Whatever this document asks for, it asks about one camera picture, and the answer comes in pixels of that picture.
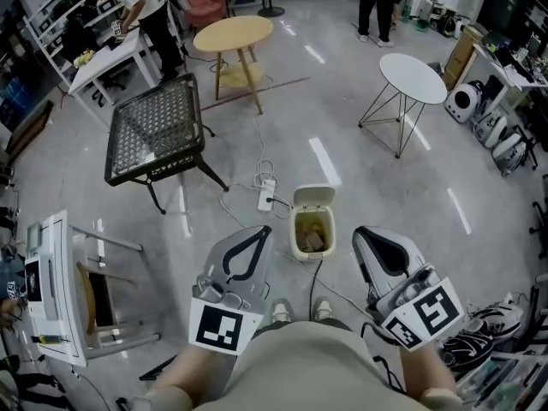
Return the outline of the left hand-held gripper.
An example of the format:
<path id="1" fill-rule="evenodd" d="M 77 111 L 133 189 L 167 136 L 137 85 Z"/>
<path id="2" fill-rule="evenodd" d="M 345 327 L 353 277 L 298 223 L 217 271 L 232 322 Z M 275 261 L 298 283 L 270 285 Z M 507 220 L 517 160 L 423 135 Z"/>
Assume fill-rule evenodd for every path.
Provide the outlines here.
<path id="1" fill-rule="evenodd" d="M 240 355 L 266 314 L 266 281 L 272 228 L 254 226 L 216 243 L 206 260 L 212 270 L 193 286 L 188 341 L 224 354 Z"/>

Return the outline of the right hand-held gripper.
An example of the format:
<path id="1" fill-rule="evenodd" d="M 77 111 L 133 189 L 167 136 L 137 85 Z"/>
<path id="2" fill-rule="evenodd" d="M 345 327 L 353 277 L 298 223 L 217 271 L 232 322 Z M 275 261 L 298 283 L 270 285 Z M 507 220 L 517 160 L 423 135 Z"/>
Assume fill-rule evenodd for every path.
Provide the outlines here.
<path id="1" fill-rule="evenodd" d="M 367 311 L 386 342 L 416 350 L 463 317 L 450 280 L 441 278 L 433 265 L 425 265 L 410 238 L 380 227 L 360 226 L 354 230 L 352 246 L 372 291 Z M 388 275 L 410 277 L 387 293 Z"/>

